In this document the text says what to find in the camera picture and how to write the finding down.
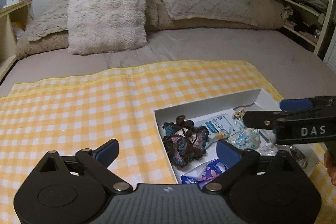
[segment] nightstand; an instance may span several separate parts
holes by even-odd
[[[4,9],[0,9],[0,82],[16,61],[16,37],[12,22],[19,22],[23,30],[32,17],[32,0],[20,1]]]

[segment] metal pin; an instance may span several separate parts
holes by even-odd
[[[113,184],[113,188],[120,192],[126,191],[129,187],[130,185],[127,182],[117,182]]]
[[[211,192],[217,192],[219,190],[221,190],[223,187],[221,184],[217,183],[217,182],[210,182],[208,183],[205,188],[207,188],[207,190],[211,191]]]

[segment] purple tissue packet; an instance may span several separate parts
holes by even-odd
[[[198,184],[202,189],[206,184],[214,178],[223,174],[227,170],[227,166],[220,159],[205,162],[193,170],[181,176],[182,184]]]

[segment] white box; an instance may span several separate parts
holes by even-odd
[[[157,133],[162,139],[163,136],[165,136],[165,130],[162,128],[164,122],[175,122],[176,117],[179,115],[185,115],[185,120],[197,122],[223,113],[223,111],[227,109],[236,109],[238,107],[244,107],[246,110],[280,110],[279,104],[273,100],[273,98],[265,90],[247,90],[155,110],[154,115],[157,124]],[[163,142],[161,143],[162,149],[165,150]],[[176,182],[181,183],[181,175],[191,171],[200,164],[217,159],[216,145],[217,143],[210,145],[207,149],[207,153],[203,155],[200,160],[194,160],[182,169],[171,165],[172,171],[175,174]],[[319,163],[318,157],[310,148],[309,144],[300,144],[295,146],[306,155],[308,159],[308,166],[305,168],[305,172],[308,176],[311,175]]]

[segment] yellow and white gingham cloth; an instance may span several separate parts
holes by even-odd
[[[153,111],[255,88],[282,99],[243,61],[163,62],[13,86],[0,98],[1,223],[19,223],[14,195],[48,150],[74,155],[115,138],[120,153],[109,169],[116,175],[133,186],[174,183]],[[312,147],[322,160],[321,146]],[[323,197],[317,223],[332,223],[336,187],[322,163],[310,178]]]

